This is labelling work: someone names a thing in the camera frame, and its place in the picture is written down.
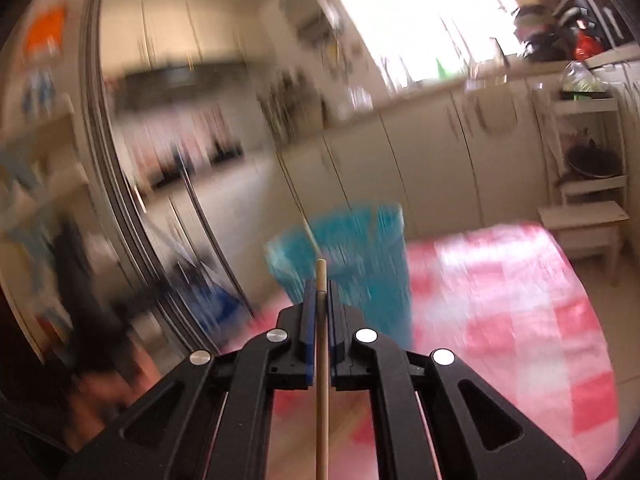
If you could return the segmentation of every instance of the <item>wooden stool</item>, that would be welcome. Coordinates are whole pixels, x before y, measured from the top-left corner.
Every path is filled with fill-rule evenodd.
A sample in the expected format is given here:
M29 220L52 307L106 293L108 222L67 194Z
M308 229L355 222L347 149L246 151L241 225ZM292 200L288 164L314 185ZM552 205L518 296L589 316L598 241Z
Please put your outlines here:
M616 284L622 248L620 223L629 219L616 202L540 207L538 214L567 257L603 254L607 276Z

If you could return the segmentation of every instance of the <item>round metal pin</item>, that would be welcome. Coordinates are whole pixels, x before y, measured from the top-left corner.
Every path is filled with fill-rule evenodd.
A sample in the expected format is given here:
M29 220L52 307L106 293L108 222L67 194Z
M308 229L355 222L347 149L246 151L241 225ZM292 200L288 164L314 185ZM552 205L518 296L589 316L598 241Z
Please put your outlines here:
M361 343L373 343L378 339L378 333L370 328L361 328L356 332L356 339Z
M281 328L272 328L267 332L267 339L272 343L279 343L284 341L287 337L289 337L289 334Z
M456 357L453 355L453 352L446 348L439 348L433 353L433 360L442 366L450 365L455 358Z
M191 361L192 365L205 365L211 361L211 354L206 350L196 350L189 356L189 361Z

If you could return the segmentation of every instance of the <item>red and white tablecloth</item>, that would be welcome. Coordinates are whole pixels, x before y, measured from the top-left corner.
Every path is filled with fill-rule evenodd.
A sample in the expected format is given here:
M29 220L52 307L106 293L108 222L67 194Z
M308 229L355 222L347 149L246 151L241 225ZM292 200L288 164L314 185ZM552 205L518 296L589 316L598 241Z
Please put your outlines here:
M539 225L496 226L407 246L414 348L448 348L535 422L594 479L618 446L607 343L582 284ZM273 298L236 344L272 328ZM314 394L277 392L271 479L313 478ZM378 477L368 397L334 393L331 478Z

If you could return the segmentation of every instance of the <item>teal container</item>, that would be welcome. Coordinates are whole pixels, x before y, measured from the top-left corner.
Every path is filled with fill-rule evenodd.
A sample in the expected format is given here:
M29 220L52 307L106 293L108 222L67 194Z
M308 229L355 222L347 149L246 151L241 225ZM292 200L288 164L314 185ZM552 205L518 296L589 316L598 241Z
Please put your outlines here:
M341 210L311 222L340 300L360 307L368 325L412 348L411 294L399 205ZM301 303L305 281L315 274L313 247L302 227L266 246L272 275L293 303Z

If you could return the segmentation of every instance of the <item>window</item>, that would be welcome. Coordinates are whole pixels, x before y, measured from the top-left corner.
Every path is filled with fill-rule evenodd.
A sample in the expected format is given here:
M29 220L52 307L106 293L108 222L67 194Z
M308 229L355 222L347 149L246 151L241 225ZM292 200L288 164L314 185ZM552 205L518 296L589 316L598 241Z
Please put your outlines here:
M520 50L501 0L341 1L392 90Z

